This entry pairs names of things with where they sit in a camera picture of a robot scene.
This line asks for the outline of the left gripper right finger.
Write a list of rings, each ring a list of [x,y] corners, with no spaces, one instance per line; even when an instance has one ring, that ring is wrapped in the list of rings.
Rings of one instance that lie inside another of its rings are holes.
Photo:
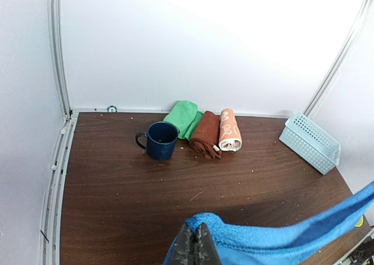
[[[195,233],[193,263],[197,265],[221,265],[212,236],[205,223],[200,224]]]

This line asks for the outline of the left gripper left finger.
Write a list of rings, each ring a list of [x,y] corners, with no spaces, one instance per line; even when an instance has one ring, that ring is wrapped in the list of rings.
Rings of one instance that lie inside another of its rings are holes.
[[[184,224],[169,249],[167,264],[194,264],[194,239],[193,232]]]

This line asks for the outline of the blue towel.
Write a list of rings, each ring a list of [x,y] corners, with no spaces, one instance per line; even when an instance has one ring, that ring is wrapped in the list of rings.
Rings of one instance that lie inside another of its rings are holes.
[[[227,224],[213,213],[187,219],[194,237],[200,224],[210,231],[221,264],[300,264],[353,230],[373,204],[373,184],[336,206],[294,225],[280,228]]]

